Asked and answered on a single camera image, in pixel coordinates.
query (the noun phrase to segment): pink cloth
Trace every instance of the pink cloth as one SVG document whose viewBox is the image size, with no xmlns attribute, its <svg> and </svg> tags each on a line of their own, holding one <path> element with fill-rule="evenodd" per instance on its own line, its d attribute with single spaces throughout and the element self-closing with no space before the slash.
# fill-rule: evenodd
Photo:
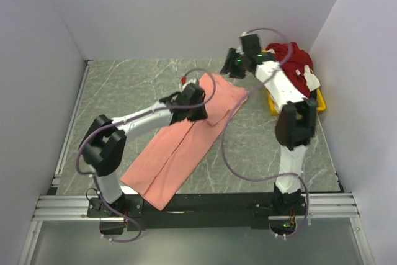
<svg viewBox="0 0 397 265">
<path fill-rule="evenodd" d="M 216 93 L 205 105 L 208 119 L 178 122 L 162 128 L 122 176 L 121 181 L 162 210 L 189 177 L 222 132 L 230 110 L 245 95 L 214 74 Z M 206 94 L 213 83 L 208 74 L 200 79 Z"/>
</svg>

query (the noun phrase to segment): yellow plastic bin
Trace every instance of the yellow plastic bin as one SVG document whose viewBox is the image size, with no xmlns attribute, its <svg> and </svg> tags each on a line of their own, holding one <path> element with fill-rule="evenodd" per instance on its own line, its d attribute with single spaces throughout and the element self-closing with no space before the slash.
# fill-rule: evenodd
<svg viewBox="0 0 397 265">
<path fill-rule="evenodd" d="M 278 113 L 275 110 L 274 102 L 272 100 L 272 97 L 270 96 L 270 92 L 266 88 L 265 88 L 265 90 L 266 90 L 266 95 L 267 95 L 267 103 L 270 108 L 270 113 L 272 115 L 277 115 Z M 327 106 L 325 104 L 323 95 L 321 94 L 320 88 L 317 88 L 316 92 L 317 92 L 317 112 L 322 112 L 327 108 Z"/>
</svg>

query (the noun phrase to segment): dark red clothing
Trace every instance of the dark red clothing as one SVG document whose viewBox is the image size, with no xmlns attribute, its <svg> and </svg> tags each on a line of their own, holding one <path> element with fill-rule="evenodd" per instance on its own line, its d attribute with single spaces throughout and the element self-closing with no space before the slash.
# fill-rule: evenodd
<svg viewBox="0 0 397 265">
<path fill-rule="evenodd" d="M 305 79 L 305 65 L 313 69 L 313 62 L 309 54 L 298 48 L 297 43 L 291 42 L 292 55 L 290 59 L 282 65 L 285 75 L 291 83 L 306 97 L 310 97 L 310 90 Z M 273 49 L 275 57 L 281 61 L 287 55 L 288 48 L 286 43 L 271 43 L 266 50 Z"/>
</svg>

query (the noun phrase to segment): black wire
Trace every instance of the black wire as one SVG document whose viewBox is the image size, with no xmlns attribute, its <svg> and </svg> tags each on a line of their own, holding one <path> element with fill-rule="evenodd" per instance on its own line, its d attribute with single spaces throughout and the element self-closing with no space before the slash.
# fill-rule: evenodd
<svg viewBox="0 0 397 265">
<path fill-rule="evenodd" d="M 96 195 L 97 195 L 98 198 L 99 198 L 98 190 L 97 190 L 95 187 L 90 187 L 88 190 L 86 190 L 86 198 L 87 198 L 88 202 L 89 202 L 89 199 L 88 199 L 88 195 L 87 195 L 87 194 L 88 194 L 88 192 L 89 192 L 91 189 L 93 189 L 93 190 L 95 191 Z"/>
</svg>

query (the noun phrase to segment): marble table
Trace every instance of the marble table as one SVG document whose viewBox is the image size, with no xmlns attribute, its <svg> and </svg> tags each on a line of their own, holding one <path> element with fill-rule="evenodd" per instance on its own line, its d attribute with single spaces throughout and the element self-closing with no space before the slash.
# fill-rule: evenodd
<svg viewBox="0 0 397 265">
<path fill-rule="evenodd" d="M 179 78 L 191 68 L 218 73 L 223 60 L 105 60 L 91 61 L 72 127 L 57 195 L 82 195 L 92 187 L 92 179 L 74 169 L 78 146 L 94 118 L 123 116 L 151 106 L 176 91 Z M 248 74 L 244 80 L 228 79 L 237 86 L 251 89 L 257 84 Z M 274 136 L 277 117 L 271 116 L 264 91 L 252 95 L 229 125 L 226 155 L 241 174 L 264 177 L 279 171 L 280 148 Z M 140 154 L 156 131 L 128 140 L 119 177 Z M 220 138 L 183 183 L 179 193 L 270 192 L 273 181 L 253 183 L 232 175 L 219 151 Z M 303 179 L 311 192 L 339 191 L 338 178 L 327 148 L 321 124 L 305 156 Z"/>
</svg>

